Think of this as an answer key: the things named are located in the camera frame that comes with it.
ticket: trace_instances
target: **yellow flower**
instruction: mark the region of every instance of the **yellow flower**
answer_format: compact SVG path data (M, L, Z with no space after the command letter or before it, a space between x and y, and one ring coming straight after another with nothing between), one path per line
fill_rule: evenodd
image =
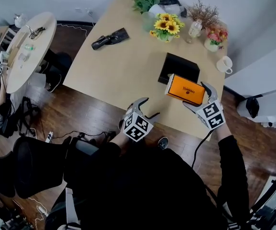
M149 34L150 34L151 36L157 36L156 31L150 31Z
M168 21L167 23L167 31L170 34L177 34L179 33L179 25L177 25L177 23L175 21Z
M173 18L171 17L171 15L168 14L168 13L161 14L160 15L160 19L164 20L164 21L172 21L173 20Z
M166 28L167 28L167 22L164 21L164 20L159 20L159 21L156 21L156 23L155 23L154 26L155 26L156 29L166 30Z

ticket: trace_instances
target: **black jacket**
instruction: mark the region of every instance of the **black jacket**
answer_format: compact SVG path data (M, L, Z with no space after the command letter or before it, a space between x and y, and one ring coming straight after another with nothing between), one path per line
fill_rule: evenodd
M219 142L222 186L233 217L247 221L249 199L242 154L229 136ZM71 185L82 229L227 229L201 178L170 149L120 148L108 143L92 155L88 175Z

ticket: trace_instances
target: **wooden table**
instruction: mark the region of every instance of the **wooden table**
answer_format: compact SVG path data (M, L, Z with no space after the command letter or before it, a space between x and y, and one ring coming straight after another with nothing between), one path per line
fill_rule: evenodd
M197 63L199 82L211 84L221 98L225 74L215 64L226 55L227 46L214 54L203 46L202 39L189 45L183 39L187 27L182 29L181 38L163 43L143 31L141 14L132 11L132 5L132 0L115 0L109 6L76 55L64 85L122 109L141 97L149 97L142 106L144 115L160 112L161 124L204 138L208 129L180 100L166 96L166 85L157 80L169 52ZM130 39L96 51L92 49L91 44L101 35L122 27Z
M26 83L43 60L56 31L56 19L50 12L44 12L36 15L27 22L27 25L33 30L43 26L45 30L36 40L32 40L29 38L29 28L24 26L17 32L16 36L12 40L8 48L11 48L14 43L18 42L20 40L18 37L22 36L22 34L28 34L25 40L21 42L21 45L19 45L20 49L12 62L11 73L8 77L7 93L16 92L23 86L23 84ZM24 62L19 60L18 57L20 53L28 53L28 51L24 49L26 44L32 44L34 46L34 50L30 51L28 59Z

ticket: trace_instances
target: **black box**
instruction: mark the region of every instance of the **black box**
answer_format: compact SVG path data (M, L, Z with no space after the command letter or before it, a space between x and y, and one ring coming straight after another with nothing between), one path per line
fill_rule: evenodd
M167 84L173 73L195 83L199 80L199 67L196 63L167 53L158 82Z

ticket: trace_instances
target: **water bottle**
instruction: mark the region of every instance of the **water bottle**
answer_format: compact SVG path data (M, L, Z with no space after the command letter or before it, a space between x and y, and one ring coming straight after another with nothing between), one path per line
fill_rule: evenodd
M199 35L203 26L201 25L201 19L197 19L194 21L189 29L187 43L192 44L194 43L194 39Z
M25 45L25 49L29 50L29 51L33 51L34 50L34 46L32 44L26 44Z

